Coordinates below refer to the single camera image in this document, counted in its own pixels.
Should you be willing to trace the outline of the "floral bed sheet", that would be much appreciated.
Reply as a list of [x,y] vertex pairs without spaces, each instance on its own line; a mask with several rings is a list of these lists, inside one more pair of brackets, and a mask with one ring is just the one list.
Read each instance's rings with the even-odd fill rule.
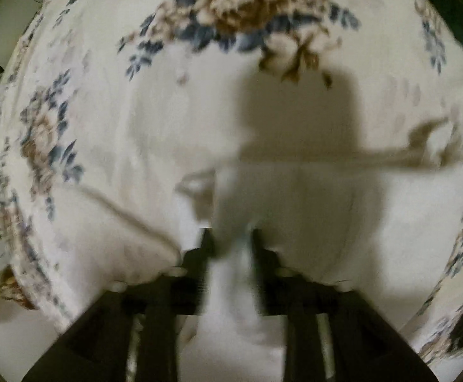
[[[463,46],[428,0],[44,0],[0,84],[0,225],[59,331],[69,188],[138,216],[242,162],[463,159]],[[445,270],[399,331],[455,350],[463,209]]]

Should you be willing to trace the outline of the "white knit sweater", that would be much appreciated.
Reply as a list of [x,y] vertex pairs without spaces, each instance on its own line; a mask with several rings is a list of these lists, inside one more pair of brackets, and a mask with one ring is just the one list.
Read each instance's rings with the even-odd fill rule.
[[242,162],[179,180],[171,204],[144,200],[138,216],[92,191],[64,191],[58,223],[66,304],[78,318],[114,282],[152,279],[203,227],[217,236],[204,315],[179,339],[185,381],[278,381],[281,320],[260,314],[246,236],[324,285],[362,292],[404,331],[437,282],[458,236],[463,159],[372,164]]

